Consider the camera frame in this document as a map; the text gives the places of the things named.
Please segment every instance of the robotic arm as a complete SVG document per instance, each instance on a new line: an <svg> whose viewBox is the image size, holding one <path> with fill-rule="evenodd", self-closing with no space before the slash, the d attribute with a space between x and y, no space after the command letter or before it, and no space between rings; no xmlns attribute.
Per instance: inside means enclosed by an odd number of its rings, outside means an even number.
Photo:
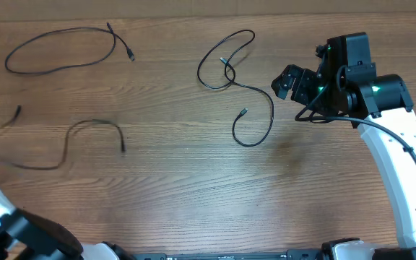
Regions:
<svg viewBox="0 0 416 260"><path fill-rule="evenodd" d="M301 113L296 118L299 121L343 120L357 128L386 187L399 248L345 238L324 243L321 249L290 249L285 253L130 255L109 243L81 244L60 224L14 207L0 191L0 259L7 257L7 250L17 241L27 246L17 259L37 260L416 259L416 117L407 87L397 75L377 77L364 32L328 39L326 45L317 48L316 55L322 59L316 72L289 65L273 81L272 89L282 99L292 90L292 100L305 105L312 115L322 115L303 120Z"/></svg>

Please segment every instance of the wooden table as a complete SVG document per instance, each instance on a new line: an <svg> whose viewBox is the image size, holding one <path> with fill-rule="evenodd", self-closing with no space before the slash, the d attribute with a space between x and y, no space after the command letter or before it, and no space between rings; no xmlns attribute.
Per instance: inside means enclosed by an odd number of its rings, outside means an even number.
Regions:
<svg viewBox="0 0 416 260"><path fill-rule="evenodd" d="M19 170L0 163L0 187L18 207L60 222L81 242L118 243L131 252L208 253L283 251L319 247L357 236L396 243L393 214L377 167L348 123L294 122L302 108L276 103L271 134L245 148L231 136L258 140L269 124L269 104L257 92L215 92L196 80L196 67L220 39L256 32L241 51L238 81L274 95L271 81L288 65L316 69L314 46L365 31L378 74L407 83L416 112L416 13L320 14L265 17L113 19L132 47L104 62L40 77L4 69L6 55L47 31L106 28L105 20L0 23L0 123L23 106L16 124L0 133L0 153L31 165L54 164L74 122L116 121L128 152L110 127L83 129L60 170ZM212 84L225 81L219 57L249 35L215 51L202 69ZM112 37L77 32L44 38L16 53L14 69L41 70L102 57Z"/></svg>

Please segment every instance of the beige wall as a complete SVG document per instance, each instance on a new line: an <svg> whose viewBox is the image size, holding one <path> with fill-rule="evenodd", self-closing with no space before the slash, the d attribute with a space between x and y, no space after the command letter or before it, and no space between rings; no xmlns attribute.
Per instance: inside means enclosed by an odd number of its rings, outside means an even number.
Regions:
<svg viewBox="0 0 416 260"><path fill-rule="evenodd" d="M416 0L0 0L0 21L416 12Z"/></svg>

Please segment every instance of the wooden tabletop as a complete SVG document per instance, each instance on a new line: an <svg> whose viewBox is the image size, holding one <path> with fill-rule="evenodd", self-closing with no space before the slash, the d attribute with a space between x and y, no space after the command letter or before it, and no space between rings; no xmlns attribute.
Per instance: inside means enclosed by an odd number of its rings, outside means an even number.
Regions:
<svg viewBox="0 0 416 260"><path fill-rule="evenodd" d="M377 167L349 123L294 122L302 108L274 96L270 84L288 64L315 70L316 44L367 32L378 74L399 74L416 112L416 13L319 14L264 17L112 19L125 48L94 66L24 77L4 69L6 55L41 33L76 26L105 28L105 20L0 23L0 124L18 104L16 124L0 132L0 153L19 163L52 165L65 131L76 121L115 121L126 136L97 126L78 132L67 164L34 171L0 163L0 187L18 207L60 222L81 242L110 241L137 252L284 251L359 237L396 243L391 206ZM275 101L266 141L245 148L237 135L260 139L269 104L257 92L221 92L198 83L196 68L219 40L240 29L256 39L235 58L237 80ZM216 50L202 67L222 84L223 65L250 35ZM113 38L101 32L50 36L14 54L17 70L43 70L104 56Z"/></svg>

